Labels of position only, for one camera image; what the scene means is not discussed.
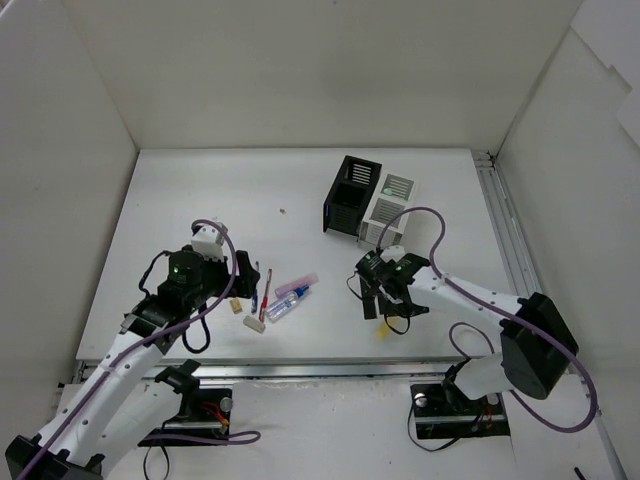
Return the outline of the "yellow highlighter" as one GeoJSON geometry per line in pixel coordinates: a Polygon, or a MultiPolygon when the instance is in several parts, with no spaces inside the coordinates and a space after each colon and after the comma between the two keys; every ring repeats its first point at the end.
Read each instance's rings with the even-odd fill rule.
{"type": "Polygon", "coordinates": [[[386,317],[383,319],[376,329],[376,336],[380,339],[384,339],[391,334],[394,334],[400,318],[397,316],[386,317]]]}

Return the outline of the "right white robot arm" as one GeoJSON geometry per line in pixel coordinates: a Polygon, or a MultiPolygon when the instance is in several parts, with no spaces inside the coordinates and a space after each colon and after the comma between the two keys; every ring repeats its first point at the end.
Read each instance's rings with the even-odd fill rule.
{"type": "Polygon", "coordinates": [[[495,292],[445,274],[404,250],[393,258],[370,251],[355,272],[364,297],[383,301],[401,317],[435,311],[468,322],[486,321],[499,332],[499,352],[465,360],[446,374],[442,398],[455,412],[506,391],[544,400],[569,365],[566,354],[578,351],[555,304],[542,294],[522,298],[495,292]]]}

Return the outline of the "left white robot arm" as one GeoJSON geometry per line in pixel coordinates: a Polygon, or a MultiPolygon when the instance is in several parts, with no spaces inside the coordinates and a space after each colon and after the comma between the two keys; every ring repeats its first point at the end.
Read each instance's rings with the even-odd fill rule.
{"type": "Polygon", "coordinates": [[[198,362],[167,367],[136,399],[135,387],[189,327],[225,298],[252,296],[260,279],[247,252],[230,257],[189,246],[168,257],[155,293],[126,315],[109,351],[73,399],[32,437],[17,436],[5,458],[14,479],[104,479],[152,430],[199,409],[198,362]]]}

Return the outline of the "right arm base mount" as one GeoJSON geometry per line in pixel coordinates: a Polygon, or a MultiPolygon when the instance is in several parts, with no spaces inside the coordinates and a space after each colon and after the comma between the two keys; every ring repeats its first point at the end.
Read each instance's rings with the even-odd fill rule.
{"type": "Polygon", "coordinates": [[[510,427],[502,398],[489,394],[452,406],[440,384],[412,384],[407,418],[410,439],[429,452],[448,449],[461,440],[508,437],[510,427]]]}

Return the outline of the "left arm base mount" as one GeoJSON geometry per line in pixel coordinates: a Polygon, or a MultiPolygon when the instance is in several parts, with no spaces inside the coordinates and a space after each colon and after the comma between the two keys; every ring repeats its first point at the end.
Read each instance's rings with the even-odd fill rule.
{"type": "Polygon", "coordinates": [[[232,390],[205,387],[195,375],[199,368],[199,362],[189,359],[180,366],[164,368],[154,377],[155,383],[165,383],[180,394],[181,404],[178,413],[152,430],[139,447],[199,446],[185,437],[221,440],[229,433],[230,413],[222,409],[222,401],[232,399],[232,390]]]}

